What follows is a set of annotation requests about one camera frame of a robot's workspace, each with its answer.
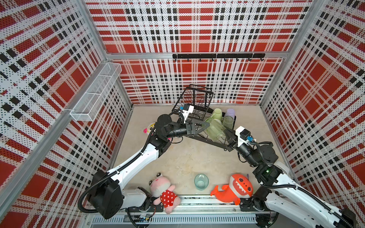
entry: red polka dot dress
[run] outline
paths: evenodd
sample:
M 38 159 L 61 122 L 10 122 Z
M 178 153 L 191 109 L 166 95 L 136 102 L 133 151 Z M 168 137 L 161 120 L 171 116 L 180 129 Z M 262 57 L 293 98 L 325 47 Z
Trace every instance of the red polka dot dress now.
M 175 195 L 175 193 L 169 191 L 169 190 L 166 190 L 164 191 L 161 196 L 160 196 L 160 199 L 161 199 L 161 203 L 164 204 L 164 207 L 167 208 L 168 206 L 172 206 L 173 203 L 174 203 L 174 199 L 176 198 L 177 195 Z

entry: table surface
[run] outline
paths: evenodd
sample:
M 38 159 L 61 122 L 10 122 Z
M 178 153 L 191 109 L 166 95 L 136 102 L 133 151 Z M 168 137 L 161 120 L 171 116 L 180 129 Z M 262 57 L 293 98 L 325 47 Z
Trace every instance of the table surface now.
M 124 162 L 143 147 L 147 139 L 147 134 L 143 130 L 155 122 L 161 114 L 169 114 L 172 107 L 134 107 L 115 166 Z M 211 106 L 211 108 L 221 108 L 223 112 L 229 108 L 235 109 L 237 118 L 234 129 L 243 126 L 251 132 L 258 142 L 273 142 L 273 148 L 279 157 L 278 160 L 284 163 L 259 106 Z M 232 174 L 241 173 L 244 176 L 249 175 L 249 180 L 256 191 L 260 185 L 252 174 L 253 170 L 254 168 L 247 163 L 241 163 L 238 160 L 236 150 L 224 151 L 222 148 L 184 137 L 181 143 L 172 144 L 161 157 L 137 173 L 125 189 L 143 187 L 150 191 L 149 181 L 153 180 L 157 173 L 162 173 L 172 184 L 176 185 L 174 190 L 176 194 L 203 195 L 210 194 L 216 185 L 221 188 L 223 184 L 227 184 Z M 203 191 L 197 190 L 194 184 L 194 178 L 199 173 L 204 173 L 209 178 L 209 185 Z

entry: black wire basket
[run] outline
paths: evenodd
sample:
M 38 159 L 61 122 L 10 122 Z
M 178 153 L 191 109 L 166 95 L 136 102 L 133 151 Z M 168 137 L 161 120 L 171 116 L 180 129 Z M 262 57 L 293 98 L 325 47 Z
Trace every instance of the black wire basket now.
M 188 120 L 192 118 L 203 120 L 213 95 L 211 88 L 190 84 L 184 89 L 172 111 L 179 110 L 180 107 L 189 104 L 194 106 L 194 111 L 189 114 Z
M 192 118 L 205 120 L 206 118 L 211 116 L 213 112 L 213 109 L 209 107 L 213 95 L 214 93 L 210 88 L 200 85 L 190 84 L 188 87 L 184 89 L 181 96 L 177 100 L 175 106 L 173 107 L 172 111 L 179 110 L 180 107 L 184 107 L 185 104 L 193 105 L 194 111 L 193 113 L 189 114 L 187 120 L 191 120 Z M 189 136 L 189 138 L 196 139 L 214 146 L 218 146 L 225 150 L 231 151 L 229 143 L 227 142 L 225 137 L 224 139 L 221 138 L 220 140 L 214 142 L 208 137 L 207 133 L 202 132 L 199 135 Z

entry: plaid wall panel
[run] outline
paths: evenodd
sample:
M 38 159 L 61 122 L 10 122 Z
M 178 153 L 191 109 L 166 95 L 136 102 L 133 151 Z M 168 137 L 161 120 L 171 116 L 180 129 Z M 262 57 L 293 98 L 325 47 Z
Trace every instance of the plaid wall panel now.
M 0 2 L 0 189 L 100 63 L 74 1 Z
M 286 51 L 311 0 L 86 0 L 109 53 Z
M 365 222 L 365 2 L 327 1 L 264 110 L 300 184 Z
M 258 104 L 281 58 L 115 60 L 134 104 L 176 103 L 189 84 L 213 89 L 212 102 Z
M 78 227 L 77 200 L 92 175 L 108 168 L 126 107 L 113 86 L 94 122 L 71 121 L 0 227 Z

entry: black cable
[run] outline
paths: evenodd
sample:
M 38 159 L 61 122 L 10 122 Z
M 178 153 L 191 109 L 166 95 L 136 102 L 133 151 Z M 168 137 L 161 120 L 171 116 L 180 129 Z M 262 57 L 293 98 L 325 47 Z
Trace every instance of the black cable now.
M 256 178 L 258 179 L 258 181 L 261 181 L 261 175 L 263 174 L 263 172 L 265 172 L 265 170 L 268 168 L 268 165 L 265 165 L 262 169 L 260 169 L 260 171 L 257 173 Z
M 179 109 L 176 109 L 176 110 L 172 111 L 172 112 L 169 114 L 169 116 L 171 116 L 172 114 L 174 114 L 174 113 L 176 113 L 176 112 L 179 112 L 179 111 L 180 111 Z
M 317 201 L 322 207 L 324 207 L 329 212 L 332 210 L 329 206 L 327 206 L 327 204 L 325 204 L 322 200 L 320 200 L 318 197 L 316 197 L 314 194 L 312 194 L 311 192 L 309 192 L 305 188 L 301 188 L 301 187 L 298 187 L 296 185 L 276 185 L 276 186 L 268 186 L 268 185 L 262 184 L 261 186 L 262 187 L 265 187 L 265 188 L 268 188 L 268 189 L 278 189 L 278 188 L 294 188 L 294 189 L 298 189 L 299 191 L 302 191 L 305 194 L 307 194 L 310 197 L 312 197 L 315 201 Z M 353 228 L 353 226 L 346 219 L 344 219 L 343 217 L 341 217 L 337 212 L 333 212 L 333 214 L 337 218 L 339 218 L 340 220 L 342 220 L 344 223 L 346 223 L 346 225 L 348 227 Z
M 272 166 L 272 165 L 274 164 L 274 163 L 269 162 L 268 160 L 266 160 L 266 158 L 264 157 L 264 154 L 262 153 L 260 143 L 257 143 L 257 142 L 251 142 L 251 141 L 249 141 L 249 143 L 250 143 L 251 145 L 256 145 L 256 147 L 257 147 L 257 152 L 258 152 L 258 154 L 259 154 L 259 156 L 260 156 L 261 160 L 262 160 L 262 161 L 263 161 L 266 165 L 268 165 L 268 166 Z
M 153 206 L 155 206 L 155 211 L 153 212 L 153 214 L 148 218 L 148 220 L 150 220 L 155 214 L 156 214 L 156 205 L 152 204 Z
M 270 225 L 268 225 L 268 226 L 266 226 L 267 228 L 269 228 L 269 227 L 271 227 L 275 222 L 276 222 L 276 220 L 277 220 L 277 218 L 279 217 L 279 213 L 277 212 L 276 213 L 276 215 L 275 215 L 275 217 L 274 217 L 274 219 L 272 220 L 272 222 L 271 222 L 271 224 Z
M 132 219 L 132 216 L 131 216 L 131 213 L 129 212 L 128 208 L 126 208 L 126 212 L 127 212 L 127 215 L 128 215 L 128 218 L 129 220 L 131 220 L 131 223 L 134 225 L 134 227 L 136 228 L 140 228 L 139 226 L 137 226 L 137 224 L 134 222 L 134 220 Z M 146 223 L 146 224 L 143 224 L 143 227 L 148 227 L 150 224 Z
M 178 143 L 181 143 L 181 142 L 183 141 L 183 139 L 184 139 L 184 138 L 183 138 L 183 137 L 181 137 L 181 141 L 180 141 L 180 142 L 177 142 L 177 143 L 173 143 L 173 144 L 178 144 Z
M 142 152 L 144 152 L 146 150 L 146 147 L 148 145 L 148 142 L 150 141 L 150 138 L 153 134 L 153 131 L 155 130 L 155 127 L 153 127 L 153 129 L 151 130 L 151 132 L 149 133 L 147 140 L 145 142 L 145 145 L 143 146 L 142 150 L 140 153 L 138 153 L 134 158 L 132 158 L 129 162 L 127 162 L 125 165 L 123 165 L 122 167 L 120 167 L 119 169 L 117 169 L 116 171 L 112 172 L 111 174 L 105 176 L 104 178 L 101 178 L 98 182 L 96 182 L 94 185 L 90 186 L 88 189 L 86 189 L 79 197 L 78 201 L 77 201 L 77 207 L 81 212 L 84 213 L 97 213 L 98 211 L 96 209 L 86 209 L 84 208 L 84 206 L 82 205 L 82 202 L 85 198 L 85 196 L 96 186 L 98 186 L 100 183 L 105 182 L 106 179 L 111 178 L 112 176 L 114 176 L 115 174 L 117 174 L 118 172 L 122 171 L 123 169 L 125 169 L 126 167 L 128 167 L 130 164 L 132 164 L 135 160 L 137 160 L 137 158 L 139 158 L 142 155 Z
M 242 163 L 245 163 L 245 162 L 247 162 L 247 161 L 241 161 L 241 158 L 239 157 L 239 152 L 237 152 L 237 155 L 238 155 L 238 160 L 240 161 L 240 162 L 242 162 Z

